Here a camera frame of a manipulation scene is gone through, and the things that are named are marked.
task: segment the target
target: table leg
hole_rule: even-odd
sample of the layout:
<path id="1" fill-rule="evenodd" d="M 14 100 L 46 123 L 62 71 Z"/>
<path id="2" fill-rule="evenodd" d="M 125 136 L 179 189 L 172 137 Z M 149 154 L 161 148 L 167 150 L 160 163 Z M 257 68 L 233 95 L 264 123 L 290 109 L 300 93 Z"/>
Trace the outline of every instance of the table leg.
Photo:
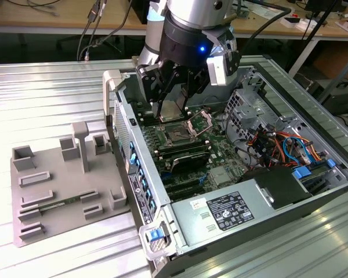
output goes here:
<path id="1" fill-rule="evenodd" d="M 309 54 L 313 51 L 315 48 L 316 44 L 318 43 L 318 39 L 312 39 L 306 48 L 303 50 L 302 54 L 300 54 L 299 58 L 295 61 L 294 65 L 291 67 L 289 71 L 289 75 L 291 77 L 294 77 L 295 74 L 298 72 L 298 70 L 301 68 L 303 63 L 307 60 Z"/>

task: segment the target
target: black cable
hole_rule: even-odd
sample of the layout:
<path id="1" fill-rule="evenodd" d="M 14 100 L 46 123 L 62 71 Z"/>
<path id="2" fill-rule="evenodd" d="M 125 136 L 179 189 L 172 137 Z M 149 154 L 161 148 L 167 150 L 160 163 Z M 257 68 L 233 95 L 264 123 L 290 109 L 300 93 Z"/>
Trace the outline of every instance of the black cable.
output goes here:
<path id="1" fill-rule="evenodd" d="M 60 2 L 62 0 L 55 0 L 53 2 L 49 2 L 49 3 L 45 3 L 45 4 L 36 4 L 36 5 L 24 5 L 24 4 L 13 2 L 11 0 L 7 0 L 7 1 L 12 3 L 12 4 L 15 4 L 17 6 L 21 6 L 21 7 L 43 7 L 43 6 L 48 6 L 48 5 L 51 5 L 51 4 L 54 4 L 54 3 L 58 3 L 58 2 Z"/>
<path id="2" fill-rule="evenodd" d="M 130 12 L 130 9 L 132 7 L 132 4 L 133 4 L 133 0 L 130 0 L 129 2 L 129 7 L 128 7 L 128 10 L 126 11 L 125 13 L 125 16 L 124 16 L 124 19 L 122 20 L 122 23 L 120 24 L 119 27 L 117 27 L 114 31 L 110 32 L 107 36 L 103 37 L 103 38 L 100 38 L 100 39 L 97 39 L 95 40 L 93 43 L 90 43 L 88 46 L 85 46 L 81 52 L 80 52 L 80 56 L 81 54 L 88 48 L 90 47 L 98 47 L 100 45 L 103 44 L 104 41 L 106 41 L 108 38 L 110 38 L 111 36 L 113 36 L 114 34 L 116 34 L 116 32 L 118 32 L 126 23 L 126 20 L 128 19 L 128 15 L 129 15 L 129 12 Z"/>
<path id="3" fill-rule="evenodd" d="M 302 39 L 304 39 L 304 37 L 306 36 L 306 33 L 307 33 L 308 29 L 309 29 L 309 25 L 311 24 L 311 21 L 312 21 L 312 17 L 313 17 L 313 16 L 311 16 L 311 17 L 309 18 L 308 26 L 307 26 L 306 31 L 304 32 L 304 34 L 303 34 L 303 36 L 302 36 Z"/>
<path id="4" fill-rule="evenodd" d="M 282 13 L 272 17 L 269 21 L 267 21 L 266 23 L 264 23 L 258 30 L 256 30 L 254 32 L 254 34 L 252 34 L 252 36 L 248 39 L 248 41 L 246 42 L 245 46 L 242 48 L 242 51 L 240 53 L 240 57 L 242 57 L 242 55 L 244 54 L 244 52 L 249 48 L 252 40 L 258 36 L 265 28 L 267 28 L 270 24 L 274 23 L 276 20 L 286 16 L 287 14 L 290 14 L 291 9 L 290 8 L 286 8 L 286 7 L 282 7 L 282 6 L 278 6 L 275 4 L 269 4 L 269 3 L 261 3 L 258 0 L 245 0 L 247 2 L 250 3 L 254 3 L 254 4 L 258 4 L 261 6 L 265 6 L 268 8 L 273 8 L 273 9 L 277 9 L 277 10 L 282 10 Z"/>
<path id="5" fill-rule="evenodd" d="M 304 40 L 304 45 L 302 47 L 302 51 L 303 52 L 305 50 L 305 48 L 307 47 L 308 43 L 312 40 L 312 38 L 315 36 L 315 34 L 317 33 L 318 29 L 320 29 L 321 25 L 325 22 L 326 18 L 329 16 L 329 14 L 331 13 L 332 9 L 335 7 L 335 5 L 339 2 L 339 0 L 333 0 L 330 7 L 326 10 L 326 12 L 323 14 L 322 18 L 320 18 L 320 20 L 318 21 L 318 23 L 316 24 L 316 26 L 313 28 L 311 34 L 309 34 L 308 38 L 306 40 Z M 294 65 L 295 61 L 299 58 L 300 53 L 298 53 L 296 55 L 296 57 L 294 57 L 293 59 L 290 60 L 290 62 L 288 63 L 285 71 L 289 72 L 290 69 L 292 68 L 292 66 Z"/>
<path id="6" fill-rule="evenodd" d="M 97 23 L 96 23 L 95 26 L 94 26 L 92 35 L 90 36 L 90 40 L 89 40 L 88 45 L 90 45 L 90 44 L 92 43 L 94 34 L 95 34 L 95 32 L 97 31 L 97 29 L 98 29 L 98 26 L 99 26 L 99 23 L 100 23 L 100 20 L 101 20 L 101 19 L 102 19 L 102 17 L 99 16 L 98 19 L 97 19 Z M 90 47 L 88 47 L 88 48 L 86 49 L 86 55 L 88 55 L 88 56 L 89 56 L 89 48 L 90 48 Z"/>
<path id="7" fill-rule="evenodd" d="M 302 7 L 302 6 L 298 5 L 298 3 L 296 3 L 296 5 L 297 5 L 298 7 L 300 7 L 301 9 L 303 9 L 303 10 L 304 10 L 304 8 L 305 8 L 305 7 Z"/>
<path id="8" fill-rule="evenodd" d="M 81 47 L 82 39 L 84 38 L 85 33 L 86 33 L 87 30 L 89 29 L 90 25 L 91 25 L 91 22 L 88 21 L 88 23 L 86 24 L 86 26 L 85 26 L 85 28 L 84 28 L 82 34 L 81 34 L 81 37 L 80 37 L 80 40 L 79 40 L 79 45 L 78 45 L 78 47 L 77 47 L 77 54 L 76 54 L 76 60 L 77 60 L 77 61 L 80 60 L 80 59 L 79 59 L 79 53 L 80 53 L 80 47 Z"/>
<path id="9" fill-rule="evenodd" d="M 27 0 L 27 4 L 28 4 L 28 6 L 29 6 L 31 9 L 34 9 L 34 10 L 36 10 L 37 12 L 49 13 L 49 14 L 52 15 L 52 16 L 59 16 L 58 13 L 52 11 L 52 9 L 54 9 L 54 7 L 53 7 L 53 6 L 50 6 L 50 4 L 47 5 L 47 6 L 44 6 L 44 10 L 41 9 L 40 7 L 38 7 L 38 6 L 37 6 L 37 5 L 38 5 L 37 3 L 32 2 L 31 0 Z"/>

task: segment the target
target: connector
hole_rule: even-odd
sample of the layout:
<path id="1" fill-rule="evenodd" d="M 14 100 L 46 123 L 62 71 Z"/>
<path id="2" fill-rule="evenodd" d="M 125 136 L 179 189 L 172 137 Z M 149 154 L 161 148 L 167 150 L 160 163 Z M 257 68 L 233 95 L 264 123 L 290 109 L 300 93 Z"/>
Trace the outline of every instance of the connector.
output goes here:
<path id="1" fill-rule="evenodd" d="M 88 22 L 94 22 L 98 16 L 99 13 L 99 9 L 100 9 L 100 5 L 99 5 L 99 1 L 96 1 L 94 3 L 94 5 L 92 6 L 89 14 L 88 14 Z"/>
<path id="2" fill-rule="evenodd" d="M 150 207 L 150 209 L 151 209 L 152 214 L 155 214 L 155 212 L 156 212 L 156 204 L 155 204 L 155 201 L 151 200 L 149 207 Z"/>
<path id="3" fill-rule="evenodd" d="M 152 193 L 149 189 L 146 192 L 146 199 L 148 202 L 152 199 Z"/>
<path id="4" fill-rule="evenodd" d="M 130 164 L 131 165 L 135 164 L 136 160 L 137 160 L 137 154 L 133 153 L 132 156 L 130 157 Z"/>
<path id="5" fill-rule="evenodd" d="M 148 189 L 148 182 L 145 178 L 142 179 L 142 188 L 144 191 L 146 191 Z"/>
<path id="6" fill-rule="evenodd" d="M 142 179 L 144 178 L 144 172 L 142 169 L 139 170 L 139 181 L 142 181 Z"/>

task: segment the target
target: blue connector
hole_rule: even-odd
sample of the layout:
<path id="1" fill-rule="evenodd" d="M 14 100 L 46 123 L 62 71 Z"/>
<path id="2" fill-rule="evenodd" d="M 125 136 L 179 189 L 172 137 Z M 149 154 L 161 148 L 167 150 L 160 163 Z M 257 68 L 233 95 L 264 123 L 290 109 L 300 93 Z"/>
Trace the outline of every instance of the blue connector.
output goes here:
<path id="1" fill-rule="evenodd" d="M 148 234 L 148 239 L 150 242 L 154 242 L 165 237 L 164 231 L 161 228 L 154 229 Z"/>
<path id="2" fill-rule="evenodd" d="M 155 213 L 155 211 L 156 211 L 156 204 L 155 204 L 155 201 L 151 200 L 151 202 L 150 202 L 150 208 L 152 209 L 152 213 Z"/>
<path id="3" fill-rule="evenodd" d="M 146 179 L 142 179 L 142 187 L 143 190 L 146 191 L 148 189 L 148 182 L 146 181 Z"/>
<path id="4" fill-rule="evenodd" d="M 147 199 L 147 201 L 149 201 L 149 200 L 151 200 L 151 198 L 152 198 L 152 193 L 151 193 L 151 191 L 148 189 L 147 192 L 146 192 L 146 199 Z"/>
<path id="5" fill-rule="evenodd" d="M 306 166 L 301 166 L 301 167 L 295 168 L 295 171 L 293 173 L 295 177 L 303 178 L 310 175 L 311 171 Z"/>
<path id="6" fill-rule="evenodd" d="M 336 163 L 335 163 L 334 160 L 332 160 L 331 158 L 329 158 L 329 159 L 327 160 L 327 165 L 328 165 L 330 168 L 334 168 L 335 165 L 336 165 Z"/>
<path id="7" fill-rule="evenodd" d="M 130 164 L 131 165 L 135 164 L 136 159 L 137 159 L 137 155 L 135 153 L 133 153 L 132 157 L 130 158 Z"/>
<path id="8" fill-rule="evenodd" d="M 141 179 L 144 178 L 144 172 L 143 172 L 142 169 L 139 170 L 139 177 L 140 177 Z"/>

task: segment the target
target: warning label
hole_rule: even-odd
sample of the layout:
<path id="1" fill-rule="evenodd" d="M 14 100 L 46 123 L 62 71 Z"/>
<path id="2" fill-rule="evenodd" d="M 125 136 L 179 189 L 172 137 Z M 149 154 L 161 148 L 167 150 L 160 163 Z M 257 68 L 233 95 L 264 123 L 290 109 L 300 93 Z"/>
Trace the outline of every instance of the warning label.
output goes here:
<path id="1" fill-rule="evenodd" d="M 254 219 L 238 191 L 206 202 L 222 231 Z"/>

